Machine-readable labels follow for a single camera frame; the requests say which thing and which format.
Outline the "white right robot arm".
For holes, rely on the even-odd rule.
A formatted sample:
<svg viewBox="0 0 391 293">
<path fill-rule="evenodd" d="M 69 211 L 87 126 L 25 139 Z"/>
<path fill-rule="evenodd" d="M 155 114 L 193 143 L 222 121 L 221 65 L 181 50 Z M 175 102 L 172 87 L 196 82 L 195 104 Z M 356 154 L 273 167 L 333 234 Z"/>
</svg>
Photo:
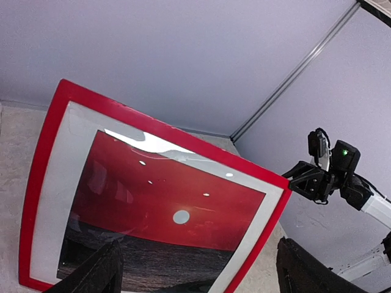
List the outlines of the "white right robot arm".
<svg viewBox="0 0 391 293">
<path fill-rule="evenodd" d="M 289 189 L 318 204 L 327 204 L 328 197 L 338 190 L 354 209 L 370 215 L 390 228 L 390 200 L 364 177 L 355 173 L 360 151 L 338 140 L 333 149 L 326 139 L 316 139 L 309 147 L 313 162 L 298 162 L 283 174 Z"/>
</svg>

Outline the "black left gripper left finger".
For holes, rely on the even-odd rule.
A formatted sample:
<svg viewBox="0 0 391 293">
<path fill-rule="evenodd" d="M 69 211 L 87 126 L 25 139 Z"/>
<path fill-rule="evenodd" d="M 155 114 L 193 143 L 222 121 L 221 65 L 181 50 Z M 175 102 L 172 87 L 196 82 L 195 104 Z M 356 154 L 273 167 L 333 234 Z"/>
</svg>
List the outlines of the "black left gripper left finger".
<svg viewBox="0 0 391 293">
<path fill-rule="evenodd" d="M 118 241 L 103 245 L 46 293 L 121 292 L 123 255 Z"/>
</svg>

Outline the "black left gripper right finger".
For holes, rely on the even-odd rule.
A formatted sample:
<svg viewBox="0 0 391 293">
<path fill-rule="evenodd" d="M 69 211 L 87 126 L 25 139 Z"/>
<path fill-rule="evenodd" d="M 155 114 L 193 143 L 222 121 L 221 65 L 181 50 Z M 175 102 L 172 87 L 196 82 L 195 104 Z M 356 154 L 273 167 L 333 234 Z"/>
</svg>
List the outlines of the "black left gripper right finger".
<svg viewBox="0 0 391 293">
<path fill-rule="evenodd" d="M 333 273 L 290 238 L 281 238 L 277 245 L 276 267 L 280 292 L 365 293 Z"/>
</svg>

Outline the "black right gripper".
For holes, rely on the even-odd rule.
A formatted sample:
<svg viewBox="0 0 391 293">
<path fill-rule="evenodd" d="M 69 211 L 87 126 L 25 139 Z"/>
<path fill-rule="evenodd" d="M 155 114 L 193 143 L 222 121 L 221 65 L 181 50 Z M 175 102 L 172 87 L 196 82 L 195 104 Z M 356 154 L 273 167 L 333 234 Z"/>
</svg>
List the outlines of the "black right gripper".
<svg viewBox="0 0 391 293">
<path fill-rule="evenodd" d="M 338 189 L 338 176 L 305 161 L 299 161 L 282 175 L 289 180 L 289 189 L 317 204 L 328 204 L 328 197 Z"/>
</svg>

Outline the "red and black photo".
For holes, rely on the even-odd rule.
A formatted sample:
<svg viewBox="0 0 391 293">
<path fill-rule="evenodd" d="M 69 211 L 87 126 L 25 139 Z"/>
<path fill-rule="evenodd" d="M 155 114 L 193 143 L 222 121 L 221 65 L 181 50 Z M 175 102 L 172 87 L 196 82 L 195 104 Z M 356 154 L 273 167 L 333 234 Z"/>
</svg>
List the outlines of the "red and black photo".
<svg viewBox="0 0 391 293">
<path fill-rule="evenodd" d="M 57 277 L 104 244 L 123 255 L 128 292 L 208 292 L 265 193 L 97 131 L 71 206 Z"/>
</svg>

